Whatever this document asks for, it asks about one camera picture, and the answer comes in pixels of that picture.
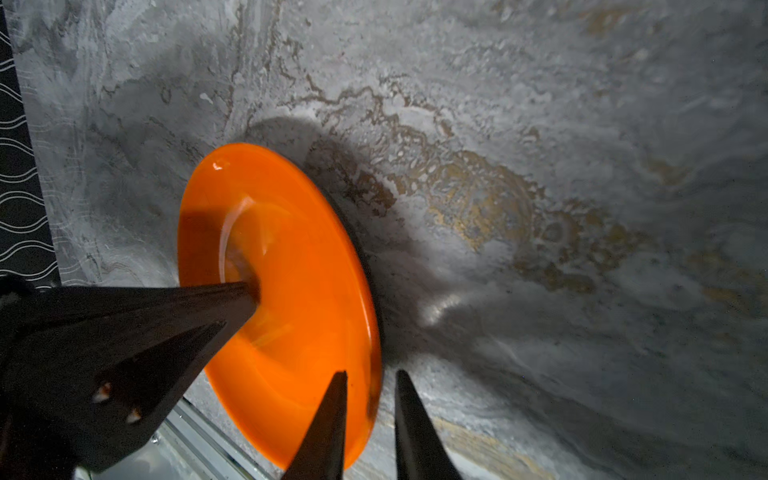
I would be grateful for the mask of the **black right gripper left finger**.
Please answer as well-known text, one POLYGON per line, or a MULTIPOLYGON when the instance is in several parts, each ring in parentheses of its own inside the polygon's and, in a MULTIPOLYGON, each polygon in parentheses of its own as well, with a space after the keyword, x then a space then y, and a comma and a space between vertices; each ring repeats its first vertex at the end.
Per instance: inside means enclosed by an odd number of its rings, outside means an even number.
POLYGON ((282 480, 343 478, 346 414, 347 373, 338 371, 282 480))

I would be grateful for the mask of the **orange round plate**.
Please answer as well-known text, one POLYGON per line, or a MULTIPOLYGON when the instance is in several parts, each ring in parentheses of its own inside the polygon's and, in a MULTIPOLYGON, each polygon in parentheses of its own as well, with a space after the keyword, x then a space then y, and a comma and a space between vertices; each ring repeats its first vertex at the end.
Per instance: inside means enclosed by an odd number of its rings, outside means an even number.
POLYGON ((361 260, 320 189, 267 148, 220 147, 187 183, 177 253, 184 286, 236 282, 244 267, 258 281, 255 313, 206 366, 243 436, 287 468, 342 371, 344 463, 353 465, 378 411, 380 333, 361 260))

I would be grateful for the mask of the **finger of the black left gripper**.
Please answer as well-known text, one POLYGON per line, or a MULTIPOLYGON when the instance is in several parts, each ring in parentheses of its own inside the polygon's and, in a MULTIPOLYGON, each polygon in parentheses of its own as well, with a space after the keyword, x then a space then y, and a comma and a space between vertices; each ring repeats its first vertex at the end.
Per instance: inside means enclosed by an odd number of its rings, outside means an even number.
POLYGON ((257 308, 243 282, 1 284, 1 470, 104 471, 143 447, 257 308))

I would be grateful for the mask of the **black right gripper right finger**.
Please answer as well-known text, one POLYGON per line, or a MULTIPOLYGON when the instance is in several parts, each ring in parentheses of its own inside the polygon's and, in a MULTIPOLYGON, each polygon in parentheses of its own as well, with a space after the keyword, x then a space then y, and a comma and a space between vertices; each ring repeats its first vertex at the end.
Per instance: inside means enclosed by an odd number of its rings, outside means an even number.
POLYGON ((398 479, 461 479, 403 369, 396 373, 394 418, 398 479))

